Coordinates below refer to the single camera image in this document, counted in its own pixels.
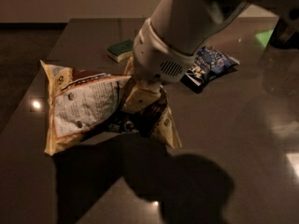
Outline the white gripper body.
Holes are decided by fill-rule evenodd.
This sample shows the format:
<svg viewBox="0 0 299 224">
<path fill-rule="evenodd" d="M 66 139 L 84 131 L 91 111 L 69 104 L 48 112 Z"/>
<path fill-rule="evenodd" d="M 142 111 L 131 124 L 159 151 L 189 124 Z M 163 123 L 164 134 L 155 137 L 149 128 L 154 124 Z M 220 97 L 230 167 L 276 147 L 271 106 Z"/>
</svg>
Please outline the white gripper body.
<svg viewBox="0 0 299 224">
<path fill-rule="evenodd" d="M 135 75 L 160 82 L 179 82 L 194 63 L 195 55 L 185 55 L 168 47 L 146 19 L 134 40 Z"/>
</svg>

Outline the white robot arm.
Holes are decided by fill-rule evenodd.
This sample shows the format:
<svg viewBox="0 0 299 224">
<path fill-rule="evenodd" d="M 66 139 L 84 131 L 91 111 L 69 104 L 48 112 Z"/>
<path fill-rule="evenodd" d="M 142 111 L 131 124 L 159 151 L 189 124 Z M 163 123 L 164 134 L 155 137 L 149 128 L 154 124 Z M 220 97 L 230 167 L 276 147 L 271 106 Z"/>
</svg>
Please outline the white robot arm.
<svg viewBox="0 0 299 224">
<path fill-rule="evenodd" d="M 298 27 L 299 0 L 161 0 L 135 37 L 128 62 L 135 87 L 122 110 L 134 114 L 155 102 L 160 86 L 180 81 L 197 50 L 251 4 Z"/>
</svg>

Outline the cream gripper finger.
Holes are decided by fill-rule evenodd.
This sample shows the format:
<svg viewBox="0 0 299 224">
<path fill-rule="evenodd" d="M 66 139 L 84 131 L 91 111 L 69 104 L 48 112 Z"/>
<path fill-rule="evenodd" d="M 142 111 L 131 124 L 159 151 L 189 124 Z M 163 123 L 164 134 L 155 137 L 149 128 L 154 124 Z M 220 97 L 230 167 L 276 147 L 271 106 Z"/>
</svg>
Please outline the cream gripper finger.
<svg viewBox="0 0 299 224">
<path fill-rule="evenodd" d="M 134 114 L 153 104 L 161 97 L 161 83 L 131 78 L 125 86 L 121 111 Z"/>
</svg>

